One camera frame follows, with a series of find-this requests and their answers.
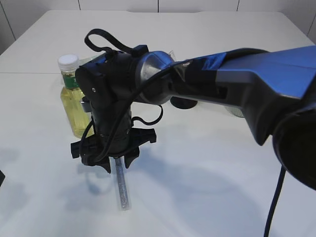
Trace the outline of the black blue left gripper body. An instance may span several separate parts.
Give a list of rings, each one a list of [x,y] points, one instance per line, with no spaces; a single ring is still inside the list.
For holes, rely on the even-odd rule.
[[[5,174],[0,170],[0,186],[2,185],[4,180],[5,180]]]

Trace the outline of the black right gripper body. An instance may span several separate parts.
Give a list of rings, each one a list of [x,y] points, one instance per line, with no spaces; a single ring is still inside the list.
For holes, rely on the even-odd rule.
[[[94,134],[86,136],[83,142],[71,144],[72,158],[81,158],[87,166],[96,166],[95,163],[103,158],[124,157],[128,153],[138,153],[139,147],[147,142],[155,143],[157,135],[153,128],[135,128],[134,122],[139,121],[147,126],[157,123],[157,120],[148,122],[141,117],[131,115],[131,108],[124,109],[125,100],[117,101],[106,108],[92,108],[92,122]]]

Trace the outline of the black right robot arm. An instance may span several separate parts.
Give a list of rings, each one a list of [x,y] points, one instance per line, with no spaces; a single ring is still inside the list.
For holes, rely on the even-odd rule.
[[[172,97],[241,110],[257,144],[273,138],[275,154],[294,178],[316,187],[316,48],[277,52],[242,48],[175,62],[141,45],[105,53],[76,70],[94,135],[71,144],[73,158],[110,171],[110,157],[125,165],[139,146],[157,140],[134,128],[133,102],[162,105]]]

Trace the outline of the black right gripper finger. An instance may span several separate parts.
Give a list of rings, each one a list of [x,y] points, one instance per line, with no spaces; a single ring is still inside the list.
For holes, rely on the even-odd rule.
[[[124,156],[125,168],[129,168],[131,163],[138,158],[138,153],[128,153]]]
[[[95,165],[104,168],[109,174],[111,174],[111,164],[109,158],[103,158],[100,161],[97,161]]]

